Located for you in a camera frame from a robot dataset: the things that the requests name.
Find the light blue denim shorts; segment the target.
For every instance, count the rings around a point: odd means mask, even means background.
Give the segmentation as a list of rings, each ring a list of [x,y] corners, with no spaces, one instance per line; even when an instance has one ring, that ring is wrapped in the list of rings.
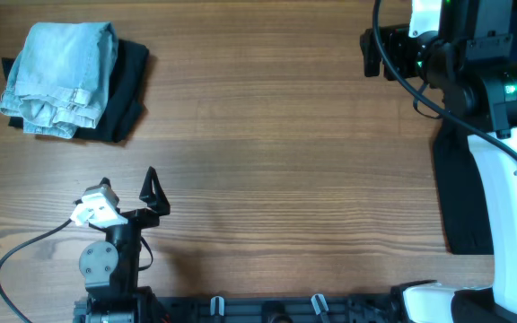
[[[110,22],[37,22],[15,58],[0,112],[25,133],[70,139],[95,128],[110,92],[118,36]]]

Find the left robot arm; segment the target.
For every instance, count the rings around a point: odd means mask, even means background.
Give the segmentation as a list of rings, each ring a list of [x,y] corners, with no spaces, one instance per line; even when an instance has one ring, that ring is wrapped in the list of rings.
[[[141,250],[147,247],[142,230],[157,227],[171,212],[153,167],[146,172],[139,199],[145,208],[120,211],[119,198],[104,178],[76,202],[70,219],[103,232],[105,239],[87,246],[79,258],[88,296],[74,305],[75,322],[171,321],[152,289],[138,285],[138,274],[147,268],[140,265]]]

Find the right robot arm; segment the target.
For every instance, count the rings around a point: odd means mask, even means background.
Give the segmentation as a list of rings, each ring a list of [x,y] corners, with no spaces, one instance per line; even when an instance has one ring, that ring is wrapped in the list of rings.
[[[397,81],[441,121],[432,153],[451,251],[494,256],[488,287],[412,283],[400,322],[517,322],[517,1],[415,1],[409,23],[373,22],[364,73]]]

